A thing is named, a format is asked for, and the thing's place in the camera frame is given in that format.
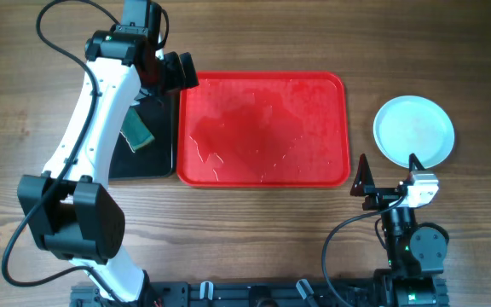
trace black cable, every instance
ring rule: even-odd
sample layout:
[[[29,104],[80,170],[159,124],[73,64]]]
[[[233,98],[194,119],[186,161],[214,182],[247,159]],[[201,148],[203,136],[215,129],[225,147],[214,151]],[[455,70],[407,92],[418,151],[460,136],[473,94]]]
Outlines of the black cable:
[[[99,9],[100,11],[102,11],[107,16],[109,16],[109,18],[111,18],[113,20],[113,22],[118,23],[118,20],[114,16],[112,16],[111,13],[109,13],[107,10],[105,10],[103,7],[101,7],[97,3],[93,3],[89,0],[54,0],[53,2],[48,3],[39,12],[39,15],[38,15],[38,18],[37,18],[37,21],[35,24],[35,28],[36,28],[36,31],[37,31],[39,38],[41,38],[41,40],[44,43],[46,43],[50,48],[54,49],[55,51],[65,55],[66,57],[75,61],[77,64],[79,64],[84,69],[86,74],[89,76],[90,82],[92,83],[92,102],[90,103],[90,109],[89,109],[89,112],[86,116],[86,120],[84,121],[83,128],[81,129],[81,131],[78,135],[77,142],[73,146],[72,151],[70,152],[69,157],[67,158],[67,161],[64,164],[64,167],[63,167],[60,175],[58,175],[58,177],[53,181],[53,183],[50,185],[48,190],[43,194],[43,197],[41,197],[41,200],[39,200],[39,202],[37,204],[35,204],[35,206],[26,214],[26,216],[24,217],[22,222],[20,222],[20,224],[18,225],[18,227],[14,231],[13,235],[11,236],[9,243],[7,244],[7,247],[5,248],[5,251],[3,253],[3,259],[1,262],[1,272],[2,272],[3,278],[9,284],[11,284],[13,286],[16,286],[16,287],[35,287],[35,286],[43,285],[47,282],[51,282],[57,278],[62,277],[63,275],[67,275],[69,273],[72,273],[72,272],[75,272],[78,270],[85,270],[85,271],[89,272],[89,274],[91,274],[95,278],[95,280],[100,284],[100,286],[114,299],[114,301],[118,305],[123,306],[124,304],[118,299],[118,297],[114,294],[114,292],[107,286],[107,284],[104,282],[104,280],[102,280],[102,278],[100,278],[100,276],[94,271],[94,269],[89,267],[89,266],[77,266],[77,267],[73,267],[70,269],[65,269],[65,270],[61,271],[60,273],[57,273],[57,274],[51,275],[49,277],[43,278],[42,280],[39,280],[39,281],[17,281],[15,279],[13,279],[9,273],[10,253],[13,250],[14,244],[18,240],[18,237],[20,236],[20,234],[22,233],[22,231],[24,230],[24,228],[26,227],[26,225],[28,224],[30,219],[32,219],[32,217],[39,211],[39,208],[41,208],[42,206],[45,206],[49,201],[54,199],[55,192],[56,192],[56,189],[57,189],[59,183],[62,181],[64,176],[67,174],[67,172],[71,168],[73,161],[75,160],[75,157],[77,156],[77,152],[80,149],[81,144],[83,143],[84,136],[86,135],[86,132],[90,126],[90,122],[92,121],[92,117],[94,116],[95,106],[96,106],[98,95],[99,95],[98,94],[99,93],[98,84],[96,82],[97,80],[95,78],[94,73],[92,71],[90,71],[88,66],[86,64],[84,64],[81,60],[79,60],[79,58],[77,58],[75,55],[72,55],[71,53],[69,53],[69,52],[65,51],[64,49],[51,43],[41,32],[41,19],[43,18],[43,15],[50,8],[55,6],[56,4],[63,3],[66,1],[79,1],[82,3],[90,4],[90,5],[94,6],[95,8]]]
[[[349,223],[353,223],[355,221],[359,221],[363,218],[367,217],[374,217],[378,214],[386,213],[387,211],[391,211],[395,208],[397,208],[405,199],[405,196],[402,196],[398,201],[396,201],[393,205],[381,210],[381,211],[374,211],[374,212],[369,212],[365,214],[361,214],[360,216],[357,217],[352,217],[349,220],[346,220],[342,223],[340,223],[335,229],[331,231],[331,233],[327,236],[325,239],[325,243],[323,244],[323,250],[321,252],[321,270],[323,271],[323,276],[325,277],[325,280],[327,282],[327,285],[329,286],[329,290],[331,290],[332,294],[337,298],[340,303],[338,303],[338,306],[346,306],[346,307],[353,307],[352,305],[348,304],[337,292],[337,290],[334,288],[334,286],[331,283],[331,279],[329,278],[329,274],[327,273],[327,267],[326,267],[326,255],[327,255],[327,248],[329,247],[329,242],[331,242],[332,237],[344,226],[348,225]]]
[[[376,220],[376,222],[374,222],[374,231],[376,231],[376,236],[378,237],[378,240],[380,241],[380,245],[382,245],[382,247],[384,249],[386,249],[384,240],[382,239],[382,237],[380,236],[380,233],[378,231],[378,223],[380,223],[381,220],[382,220],[382,218],[379,218]]]

